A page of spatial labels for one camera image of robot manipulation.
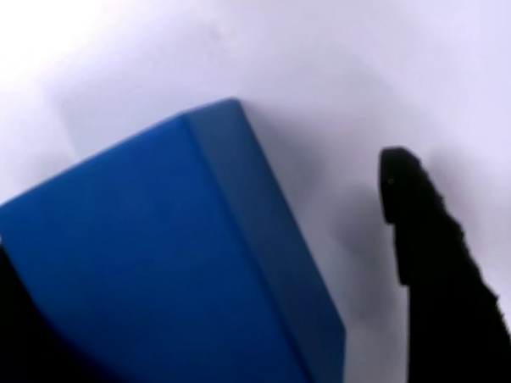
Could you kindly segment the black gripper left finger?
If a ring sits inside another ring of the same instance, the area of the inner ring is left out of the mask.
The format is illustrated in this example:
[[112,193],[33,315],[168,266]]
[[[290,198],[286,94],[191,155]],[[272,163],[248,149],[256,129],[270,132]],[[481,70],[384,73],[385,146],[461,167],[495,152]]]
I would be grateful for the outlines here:
[[1,245],[0,383],[104,383],[48,327]]

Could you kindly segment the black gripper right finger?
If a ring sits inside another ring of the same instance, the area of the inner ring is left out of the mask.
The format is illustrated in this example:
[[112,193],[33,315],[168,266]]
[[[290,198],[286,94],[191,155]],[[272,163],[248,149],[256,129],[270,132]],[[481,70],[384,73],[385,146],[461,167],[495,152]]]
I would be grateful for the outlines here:
[[378,170],[398,279],[408,288],[407,383],[511,383],[511,334],[462,225],[407,148],[383,148]]

